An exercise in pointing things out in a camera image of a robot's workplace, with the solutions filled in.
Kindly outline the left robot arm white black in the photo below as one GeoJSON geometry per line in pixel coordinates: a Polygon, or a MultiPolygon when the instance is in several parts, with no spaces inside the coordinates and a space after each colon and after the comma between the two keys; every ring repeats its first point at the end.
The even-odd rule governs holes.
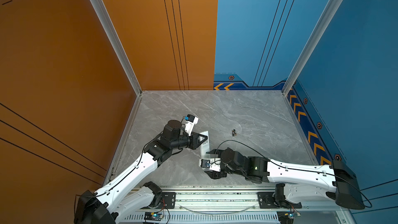
{"type": "Polygon", "coordinates": [[[163,131],[144,146],[137,160],[119,176],[94,193],[87,190],[77,195],[74,223],[119,224],[143,207],[158,206],[162,189],[155,183],[145,183],[134,194],[131,191],[170,158],[174,150],[195,150],[207,141],[207,136],[193,131],[198,121],[194,115],[187,115],[182,121],[170,120],[163,131]]]}

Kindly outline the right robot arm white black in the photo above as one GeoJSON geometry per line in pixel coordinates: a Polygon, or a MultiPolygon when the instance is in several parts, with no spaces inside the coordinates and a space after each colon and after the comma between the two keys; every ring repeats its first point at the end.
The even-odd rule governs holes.
{"type": "Polygon", "coordinates": [[[231,148],[213,149],[199,166],[212,179],[229,174],[254,184],[274,183],[273,199],[278,207],[297,207],[306,201],[334,201],[348,209],[365,209],[355,173],[342,161],[307,166],[269,159],[246,157],[231,148]]]}

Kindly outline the white remote control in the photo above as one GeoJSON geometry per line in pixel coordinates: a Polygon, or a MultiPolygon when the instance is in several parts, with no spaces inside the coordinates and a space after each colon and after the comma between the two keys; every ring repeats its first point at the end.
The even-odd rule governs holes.
{"type": "Polygon", "coordinates": [[[202,159],[210,159],[210,154],[207,153],[209,151],[210,151],[210,144],[209,144],[209,139],[207,139],[200,146],[201,158],[202,159]]]}

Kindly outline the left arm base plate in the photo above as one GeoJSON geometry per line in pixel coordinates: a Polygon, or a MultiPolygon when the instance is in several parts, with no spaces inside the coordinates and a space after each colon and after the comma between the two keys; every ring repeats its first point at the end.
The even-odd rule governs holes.
{"type": "Polygon", "coordinates": [[[174,209],[176,203],[176,192],[163,192],[161,195],[156,195],[151,204],[144,209],[174,209]]]}

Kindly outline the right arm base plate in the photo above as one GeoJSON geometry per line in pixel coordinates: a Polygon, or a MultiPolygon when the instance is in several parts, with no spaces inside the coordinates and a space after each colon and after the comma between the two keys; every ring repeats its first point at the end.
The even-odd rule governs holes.
{"type": "Polygon", "coordinates": [[[284,208],[284,209],[301,209],[302,204],[290,203],[286,200],[276,200],[274,192],[258,192],[258,203],[260,209],[284,208]]]}

